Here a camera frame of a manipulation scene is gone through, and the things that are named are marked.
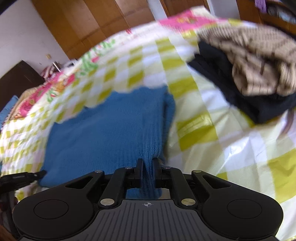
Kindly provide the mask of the brown wooden wardrobe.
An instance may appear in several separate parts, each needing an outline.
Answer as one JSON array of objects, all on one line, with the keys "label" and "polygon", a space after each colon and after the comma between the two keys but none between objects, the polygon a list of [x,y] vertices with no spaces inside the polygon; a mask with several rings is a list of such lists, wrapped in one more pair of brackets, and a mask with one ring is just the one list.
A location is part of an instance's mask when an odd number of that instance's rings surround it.
[{"label": "brown wooden wardrobe", "polygon": [[77,0],[33,1],[45,25],[69,59],[111,35],[162,20],[193,6],[208,8],[207,1]]}]

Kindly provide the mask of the blue knitted sweater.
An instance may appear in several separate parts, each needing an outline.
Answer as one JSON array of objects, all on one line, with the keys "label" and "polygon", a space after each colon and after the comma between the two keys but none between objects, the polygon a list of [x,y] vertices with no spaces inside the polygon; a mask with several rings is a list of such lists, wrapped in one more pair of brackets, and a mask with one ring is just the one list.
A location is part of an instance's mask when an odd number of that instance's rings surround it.
[{"label": "blue knitted sweater", "polygon": [[112,174],[143,159],[142,186],[127,192],[132,199],[158,199],[152,160],[163,156],[175,114],[166,86],[112,92],[94,108],[55,123],[49,133],[39,185],[51,188],[96,170]]}]

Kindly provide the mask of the wooden side cabinet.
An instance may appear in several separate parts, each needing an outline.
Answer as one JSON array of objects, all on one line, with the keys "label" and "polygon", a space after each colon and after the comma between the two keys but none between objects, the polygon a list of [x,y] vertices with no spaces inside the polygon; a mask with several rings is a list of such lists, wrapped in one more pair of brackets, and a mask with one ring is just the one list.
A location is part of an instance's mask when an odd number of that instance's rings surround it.
[{"label": "wooden side cabinet", "polygon": [[276,15],[262,13],[256,6],[255,1],[236,1],[240,19],[257,24],[264,24],[278,28],[286,33],[295,35],[295,24],[289,23]]}]

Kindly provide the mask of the red white striped cloth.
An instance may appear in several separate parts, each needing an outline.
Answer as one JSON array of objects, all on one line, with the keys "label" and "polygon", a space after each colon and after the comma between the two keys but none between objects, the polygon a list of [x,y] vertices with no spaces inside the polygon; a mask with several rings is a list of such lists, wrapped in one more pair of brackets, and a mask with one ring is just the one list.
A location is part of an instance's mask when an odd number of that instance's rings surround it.
[{"label": "red white striped cloth", "polygon": [[45,80],[51,78],[51,76],[56,72],[56,67],[54,65],[47,66],[42,72],[41,77],[43,77]]}]

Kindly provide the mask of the beige brown patterned sweater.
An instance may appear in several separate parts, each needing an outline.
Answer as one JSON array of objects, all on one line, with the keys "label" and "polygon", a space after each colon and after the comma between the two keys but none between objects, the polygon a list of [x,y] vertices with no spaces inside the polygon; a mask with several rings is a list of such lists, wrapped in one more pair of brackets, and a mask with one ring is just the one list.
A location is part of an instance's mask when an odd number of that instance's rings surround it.
[{"label": "beige brown patterned sweater", "polygon": [[223,51],[244,96],[295,93],[295,39],[269,26],[216,26],[199,39]]}]

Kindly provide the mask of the blue pillow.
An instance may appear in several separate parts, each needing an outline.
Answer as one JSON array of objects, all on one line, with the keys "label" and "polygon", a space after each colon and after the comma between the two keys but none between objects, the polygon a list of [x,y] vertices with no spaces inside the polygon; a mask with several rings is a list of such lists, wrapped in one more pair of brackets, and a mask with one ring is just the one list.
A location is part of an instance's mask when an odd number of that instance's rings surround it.
[{"label": "blue pillow", "polygon": [[0,126],[1,126],[1,128],[3,127],[5,119],[10,114],[11,110],[13,109],[13,106],[17,103],[18,99],[19,98],[16,95],[14,95],[10,99],[10,101],[5,105],[5,107],[2,109],[2,111],[0,112]]}]

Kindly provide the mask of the dark wooden headboard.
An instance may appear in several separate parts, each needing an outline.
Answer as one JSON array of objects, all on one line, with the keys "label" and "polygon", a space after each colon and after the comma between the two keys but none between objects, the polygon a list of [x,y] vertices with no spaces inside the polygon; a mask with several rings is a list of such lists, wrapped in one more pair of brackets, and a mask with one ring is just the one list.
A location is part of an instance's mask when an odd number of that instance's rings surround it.
[{"label": "dark wooden headboard", "polygon": [[20,61],[0,79],[0,109],[2,110],[10,99],[30,88],[45,82],[44,78],[25,61]]}]

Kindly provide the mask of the steel thermos bottle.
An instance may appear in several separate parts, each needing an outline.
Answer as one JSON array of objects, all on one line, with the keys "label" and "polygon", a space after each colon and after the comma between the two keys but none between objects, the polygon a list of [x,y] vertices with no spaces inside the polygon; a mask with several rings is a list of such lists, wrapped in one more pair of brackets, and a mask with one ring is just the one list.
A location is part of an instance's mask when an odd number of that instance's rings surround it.
[{"label": "steel thermos bottle", "polygon": [[55,67],[55,69],[58,71],[58,72],[61,72],[61,68],[60,68],[60,65],[59,65],[59,63],[57,63],[56,61],[55,62],[53,62],[53,66]]}]

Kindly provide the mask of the black folded garment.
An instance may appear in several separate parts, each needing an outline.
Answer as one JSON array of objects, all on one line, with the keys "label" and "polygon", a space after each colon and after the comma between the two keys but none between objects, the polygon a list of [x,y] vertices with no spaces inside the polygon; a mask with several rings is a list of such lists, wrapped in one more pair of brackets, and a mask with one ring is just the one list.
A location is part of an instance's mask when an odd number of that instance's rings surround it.
[{"label": "black folded garment", "polygon": [[245,113],[254,123],[265,123],[286,110],[295,108],[295,94],[279,96],[243,96],[232,77],[232,64],[226,54],[204,41],[198,43],[199,53],[188,62],[194,70],[213,82],[225,99]]}]

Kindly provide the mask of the green checkered bed cover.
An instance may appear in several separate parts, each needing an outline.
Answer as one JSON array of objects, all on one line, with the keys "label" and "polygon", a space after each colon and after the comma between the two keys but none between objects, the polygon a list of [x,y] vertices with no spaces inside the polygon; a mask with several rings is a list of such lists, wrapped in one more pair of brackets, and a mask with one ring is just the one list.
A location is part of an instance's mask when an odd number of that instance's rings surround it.
[{"label": "green checkered bed cover", "polygon": [[1,133],[1,175],[47,170],[16,192],[22,200],[92,172],[145,162],[130,198],[159,198],[152,159],[200,169],[261,192],[283,209],[279,240],[295,238],[295,109],[255,124],[211,81],[187,65],[198,34],[249,27],[194,7],[175,18],[121,31],[67,68],[27,116]]}]

